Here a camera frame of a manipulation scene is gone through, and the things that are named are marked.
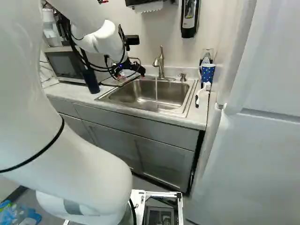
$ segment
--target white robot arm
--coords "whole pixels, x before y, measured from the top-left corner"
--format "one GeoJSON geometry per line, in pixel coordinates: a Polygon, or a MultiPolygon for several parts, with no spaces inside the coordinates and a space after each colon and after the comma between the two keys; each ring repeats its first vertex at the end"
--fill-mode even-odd
{"type": "Polygon", "coordinates": [[[91,53],[107,54],[119,62],[123,43],[115,24],[101,15],[101,6],[96,0],[49,0],[72,23],[73,39],[82,49],[91,53]]]}
{"type": "MultiPolygon", "coordinates": [[[[101,17],[96,0],[51,0],[88,34],[82,48],[119,60],[122,41],[112,22],[101,17]]],[[[116,225],[128,209],[129,167],[76,135],[41,90],[38,60],[40,0],[2,4],[0,82],[0,174],[31,189],[50,213],[87,225],[116,225]]]]}

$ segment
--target gray cabinet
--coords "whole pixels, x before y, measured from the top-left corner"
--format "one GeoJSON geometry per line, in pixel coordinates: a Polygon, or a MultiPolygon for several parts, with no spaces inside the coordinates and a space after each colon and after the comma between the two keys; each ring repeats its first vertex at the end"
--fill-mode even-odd
{"type": "Polygon", "coordinates": [[[141,137],[136,137],[135,143],[145,175],[187,190],[193,152],[141,137]]]}
{"type": "Polygon", "coordinates": [[[89,143],[95,144],[87,128],[84,126],[82,120],[61,113],[60,115],[62,116],[62,118],[64,118],[65,122],[75,133],[77,133],[80,137],[82,137],[84,140],[88,141],[89,143]]]}
{"type": "Polygon", "coordinates": [[[74,104],[80,118],[116,130],[195,151],[199,130],[74,104]]]}
{"type": "Polygon", "coordinates": [[[188,187],[194,152],[84,121],[96,145],[144,174],[182,192],[188,187]]]}
{"type": "Polygon", "coordinates": [[[141,161],[135,146],[134,135],[99,124],[83,121],[90,130],[96,145],[122,159],[137,173],[142,171],[141,161]]]}
{"type": "Polygon", "coordinates": [[[72,103],[64,101],[64,100],[56,99],[53,97],[48,97],[48,99],[51,102],[52,106],[59,113],[63,113],[63,114],[69,115],[69,116],[74,116],[76,118],[80,118],[72,103]]]}

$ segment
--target stainless steel sink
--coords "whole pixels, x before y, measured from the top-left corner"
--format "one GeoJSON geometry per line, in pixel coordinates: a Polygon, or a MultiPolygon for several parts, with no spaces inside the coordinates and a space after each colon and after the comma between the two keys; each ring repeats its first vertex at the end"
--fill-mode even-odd
{"type": "Polygon", "coordinates": [[[194,90],[195,80],[186,82],[157,80],[156,85],[155,79],[139,78],[95,100],[152,112],[186,116],[184,112],[194,90]]]}

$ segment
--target cup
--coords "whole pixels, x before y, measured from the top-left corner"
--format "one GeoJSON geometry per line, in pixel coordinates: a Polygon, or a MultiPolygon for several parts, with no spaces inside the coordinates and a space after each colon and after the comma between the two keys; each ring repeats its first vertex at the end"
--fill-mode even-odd
{"type": "Polygon", "coordinates": [[[212,83],[212,78],[214,77],[214,72],[216,65],[215,64],[202,64],[201,68],[201,83],[210,82],[212,83]]]}

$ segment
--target gray countertop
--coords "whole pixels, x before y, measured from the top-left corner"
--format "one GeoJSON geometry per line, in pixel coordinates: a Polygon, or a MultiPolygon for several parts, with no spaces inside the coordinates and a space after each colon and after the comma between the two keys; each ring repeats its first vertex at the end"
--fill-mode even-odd
{"type": "Polygon", "coordinates": [[[165,115],[157,112],[150,112],[141,109],[134,109],[134,108],[129,108],[121,105],[115,105],[111,103],[94,100],[113,88],[114,87],[101,86],[100,92],[98,94],[92,95],[90,94],[88,88],[85,86],[61,82],[45,88],[44,92],[49,97],[65,100],[75,104],[91,106],[91,107],[122,113],[122,114],[127,114],[127,115],[133,115],[141,118],[146,118],[149,120],[165,122],[165,123],[183,126],[187,128],[193,128],[198,130],[206,129],[207,108],[208,108],[207,92],[204,92],[200,96],[199,108],[195,107],[195,93],[201,88],[200,82],[197,83],[190,106],[187,105],[187,107],[189,107],[189,110],[185,118],[165,115]]]}

